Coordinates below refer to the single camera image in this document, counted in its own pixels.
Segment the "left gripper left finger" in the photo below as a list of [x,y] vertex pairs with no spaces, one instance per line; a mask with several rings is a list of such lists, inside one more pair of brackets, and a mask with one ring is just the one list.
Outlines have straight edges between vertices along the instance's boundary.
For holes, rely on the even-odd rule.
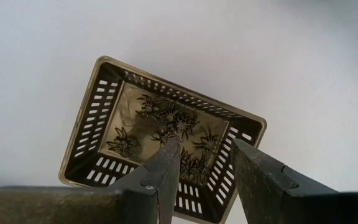
[[170,139],[108,187],[1,187],[0,224],[171,224],[180,156]]

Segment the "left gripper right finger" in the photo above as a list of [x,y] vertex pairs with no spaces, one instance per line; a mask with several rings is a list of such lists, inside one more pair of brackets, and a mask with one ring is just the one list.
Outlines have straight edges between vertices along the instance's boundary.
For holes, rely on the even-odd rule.
[[358,192],[338,192],[240,139],[231,160],[248,224],[358,224]]

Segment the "grey table mat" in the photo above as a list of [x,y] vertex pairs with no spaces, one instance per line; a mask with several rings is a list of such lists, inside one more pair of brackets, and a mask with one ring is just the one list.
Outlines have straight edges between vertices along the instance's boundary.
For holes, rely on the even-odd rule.
[[59,186],[97,58],[263,117],[260,149],[358,192],[358,0],[0,0],[0,186]]

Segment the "black slotted plastic basket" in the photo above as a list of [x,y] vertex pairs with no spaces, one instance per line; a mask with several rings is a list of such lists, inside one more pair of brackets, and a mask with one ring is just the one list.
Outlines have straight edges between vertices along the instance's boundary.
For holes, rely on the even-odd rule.
[[[202,224],[224,224],[237,196],[231,144],[241,139],[257,147],[266,120],[111,57],[102,56],[94,65],[59,171],[60,181],[82,187],[111,185],[165,145],[151,136],[162,128],[173,129],[173,123],[140,117],[135,111],[140,110],[137,99],[141,94],[165,100],[159,114],[175,104],[179,113],[196,114],[200,121],[188,139],[177,133],[172,139],[179,140],[181,151],[184,148],[208,161],[209,178],[205,185],[198,185],[190,175],[180,172],[175,216]],[[117,136],[114,128],[121,127],[140,144],[129,158],[109,151],[106,145]],[[193,147],[192,141],[198,142],[207,128],[222,138],[217,155]]]

